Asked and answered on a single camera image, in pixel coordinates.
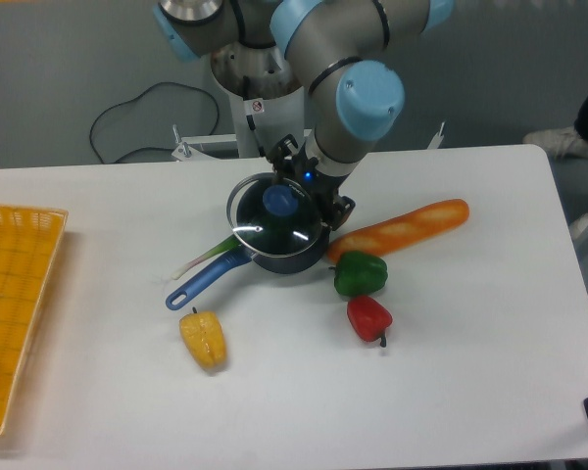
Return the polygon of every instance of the saucepan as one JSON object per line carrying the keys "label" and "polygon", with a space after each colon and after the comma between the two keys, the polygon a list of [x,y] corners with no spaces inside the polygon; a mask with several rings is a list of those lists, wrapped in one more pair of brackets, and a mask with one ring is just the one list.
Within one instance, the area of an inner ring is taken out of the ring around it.
{"label": "saucepan", "polygon": [[330,229],[312,197],[296,181],[274,173],[255,174],[237,184],[226,216],[239,246],[172,292],[168,308],[182,308],[229,270],[251,261],[278,274],[303,271],[328,245]]}

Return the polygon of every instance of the white shoe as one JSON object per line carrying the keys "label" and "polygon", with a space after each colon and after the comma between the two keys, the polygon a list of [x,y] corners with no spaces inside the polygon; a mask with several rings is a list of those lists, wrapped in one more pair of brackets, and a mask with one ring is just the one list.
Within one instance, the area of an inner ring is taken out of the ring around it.
{"label": "white shoe", "polygon": [[577,240],[581,234],[588,228],[588,212],[583,214],[577,220],[575,220],[571,225],[568,226],[568,231],[570,232],[570,238],[575,241]]}
{"label": "white shoe", "polygon": [[524,136],[522,143],[537,145],[552,160],[566,156],[588,159],[588,141],[582,139],[574,127],[532,132]]}

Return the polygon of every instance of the black cable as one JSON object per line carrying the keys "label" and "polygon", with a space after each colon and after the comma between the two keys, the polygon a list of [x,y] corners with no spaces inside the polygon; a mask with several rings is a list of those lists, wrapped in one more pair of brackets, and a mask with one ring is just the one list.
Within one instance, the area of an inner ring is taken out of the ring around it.
{"label": "black cable", "polygon": [[[190,91],[195,91],[195,92],[201,93],[201,94],[205,95],[207,98],[209,98],[210,100],[212,100],[212,103],[214,103],[214,106],[216,107],[216,121],[214,122],[214,125],[212,126],[212,129],[209,131],[209,134],[208,135],[213,135],[214,134],[214,132],[216,131],[216,127],[218,127],[218,124],[220,122],[220,106],[218,105],[218,101],[216,101],[216,98],[214,97],[214,95],[212,95],[211,93],[209,93],[209,92],[207,92],[207,91],[205,91],[205,90],[203,90],[201,88],[197,88],[195,86],[184,85],[182,83],[176,83],[174,81],[160,81],[159,83],[155,83],[154,85],[148,87],[145,91],[143,91],[142,93],[140,93],[135,98],[133,98],[131,100],[128,100],[128,101],[124,101],[123,103],[117,103],[116,105],[114,105],[114,106],[112,106],[110,108],[107,108],[100,115],[98,115],[98,117],[94,120],[93,124],[91,124],[91,128],[89,129],[89,145],[91,146],[91,150],[94,151],[94,154],[96,154],[96,157],[98,158],[98,160],[100,161],[100,163],[102,165],[106,165],[107,163],[100,156],[100,154],[98,153],[98,150],[96,150],[96,146],[94,145],[94,138],[93,138],[94,129],[95,129],[96,124],[98,123],[98,121],[102,118],[102,116],[104,116],[109,111],[112,111],[115,108],[119,108],[120,106],[134,104],[137,101],[141,100],[148,93],[150,93],[151,91],[153,91],[155,88],[158,88],[158,87],[161,87],[161,86],[178,86],[178,87],[183,88],[183,89],[186,89],[186,90],[190,90]],[[119,164],[123,160],[126,160],[127,158],[132,157],[135,154],[138,154],[140,152],[146,152],[146,151],[151,151],[151,152],[173,152],[174,151],[174,148],[168,149],[168,148],[164,148],[164,147],[141,147],[139,149],[131,150],[127,154],[122,155],[118,159],[112,161],[111,164]]]}

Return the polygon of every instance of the blue joint cap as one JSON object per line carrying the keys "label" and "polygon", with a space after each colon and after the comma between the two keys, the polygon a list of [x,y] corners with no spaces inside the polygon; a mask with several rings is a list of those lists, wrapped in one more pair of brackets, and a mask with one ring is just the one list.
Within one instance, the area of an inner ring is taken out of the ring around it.
{"label": "blue joint cap", "polygon": [[373,142],[389,132],[405,104],[405,89],[395,72],[377,61],[357,62],[340,78],[337,114],[360,140]]}
{"label": "blue joint cap", "polygon": [[298,26],[322,0],[283,0],[272,15],[270,31],[283,57]]}
{"label": "blue joint cap", "polygon": [[170,46],[174,50],[174,53],[178,57],[178,59],[182,62],[191,62],[199,59],[199,57],[192,51],[185,41],[178,35],[178,33],[174,30],[164,12],[161,11],[159,4],[153,7],[153,15],[155,15],[155,19],[159,24],[162,32],[168,39]]}
{"label": "blue joint cap", "polygon": [[427,31],[448,20],[454,7],[455,0],[429,0],[429,20],[424,30]]}

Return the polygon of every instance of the red bell pepper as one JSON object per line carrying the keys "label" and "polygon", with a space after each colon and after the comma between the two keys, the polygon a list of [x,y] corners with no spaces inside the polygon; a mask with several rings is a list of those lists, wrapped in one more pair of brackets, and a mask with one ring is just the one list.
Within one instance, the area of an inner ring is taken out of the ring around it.
{"label": "red bell pepper", "polygon": [[392,324],[392,315],[383,305],[369,296],[355,297],[347,305],[347,315],[360,338],[366,342],[381,340],[387,345],[385,330]]}

